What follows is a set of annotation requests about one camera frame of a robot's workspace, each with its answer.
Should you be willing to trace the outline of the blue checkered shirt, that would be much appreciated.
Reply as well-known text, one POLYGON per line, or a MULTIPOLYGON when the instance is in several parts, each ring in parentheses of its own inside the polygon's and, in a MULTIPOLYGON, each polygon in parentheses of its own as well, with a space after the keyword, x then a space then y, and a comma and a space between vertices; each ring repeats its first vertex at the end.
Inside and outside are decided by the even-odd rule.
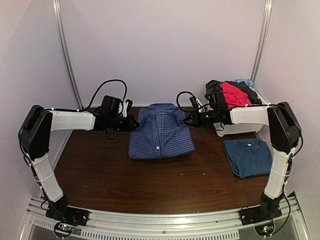
POLYGON ((141 108, 139 127, 131 132, 128 155, 134 160, 160 160, 190 155, 195 146, 186 114, 172 103, 141 108))

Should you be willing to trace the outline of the blue polo shirt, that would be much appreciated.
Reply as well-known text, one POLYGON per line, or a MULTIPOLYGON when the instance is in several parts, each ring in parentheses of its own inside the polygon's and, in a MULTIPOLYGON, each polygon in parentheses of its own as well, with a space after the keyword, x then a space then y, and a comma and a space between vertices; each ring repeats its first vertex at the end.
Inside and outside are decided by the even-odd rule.
POLYGON ((259 138, 224 140, 223 148, 233 174, 239 178, 270 174, 273 158, 265 141, 259 138))

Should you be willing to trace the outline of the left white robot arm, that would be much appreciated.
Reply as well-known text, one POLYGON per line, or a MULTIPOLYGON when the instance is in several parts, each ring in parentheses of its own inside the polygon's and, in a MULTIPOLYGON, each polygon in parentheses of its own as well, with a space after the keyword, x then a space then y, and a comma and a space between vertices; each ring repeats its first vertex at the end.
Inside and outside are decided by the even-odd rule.
POLYGON ((107 131, 131 132, 139 127, 131 110, 133 102, 106 95, 95 109, 44 108, 34 105, 25 118, 19 133, 19 147, 30 166, 36 182, 52 203, 64 197, 49 160, 52 132, 107 131))

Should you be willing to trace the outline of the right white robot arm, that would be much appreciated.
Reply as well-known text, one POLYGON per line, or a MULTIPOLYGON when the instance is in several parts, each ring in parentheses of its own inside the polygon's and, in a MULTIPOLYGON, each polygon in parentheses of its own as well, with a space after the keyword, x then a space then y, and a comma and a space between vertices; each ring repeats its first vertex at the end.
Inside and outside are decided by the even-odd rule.
POLYGON ((190 97, 193 110, 187 111, 183 122, 192 127, 204 127, 215 123, 224 125, 262 125, 269 129, 272 166, 267 185, 261 196, 265 202, 256 210, 259 220, 268 220, 275 212, 272 203, 285 194, 285 186, 291 175, 293 159, 303 146, 300 124, 286 101, 278 104, 245 104, 240 106, 218 100, 214 93, 208 97, 208 103, 200 104, 195 96, 190 97))

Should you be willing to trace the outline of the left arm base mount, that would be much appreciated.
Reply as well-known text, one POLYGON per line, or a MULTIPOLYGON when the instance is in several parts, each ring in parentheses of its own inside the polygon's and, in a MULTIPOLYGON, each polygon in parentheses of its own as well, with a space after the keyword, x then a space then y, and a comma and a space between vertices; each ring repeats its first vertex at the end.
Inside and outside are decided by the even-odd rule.
POLYGON ((48 203, 45 213, 47 218, 75 226, 85 227, 87 225, 89 211, 70 207, 65 195, 56 202, 50 201, 46 195, 44 200, 48 203))

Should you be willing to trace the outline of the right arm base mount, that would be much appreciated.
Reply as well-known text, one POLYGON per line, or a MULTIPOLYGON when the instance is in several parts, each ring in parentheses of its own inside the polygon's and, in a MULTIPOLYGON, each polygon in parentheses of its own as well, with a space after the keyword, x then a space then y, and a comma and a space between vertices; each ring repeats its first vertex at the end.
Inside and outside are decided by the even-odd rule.
POLYGON ((272 199, 263 193, 260 197, 260 205, 252 207, 245 206, 241 208, 241 210, 238 212, 241 224, 243 226, 246 226, 250 224, 268 221, 272 218, 281 217, 281 199, 282 195, 275 199, 272 199))

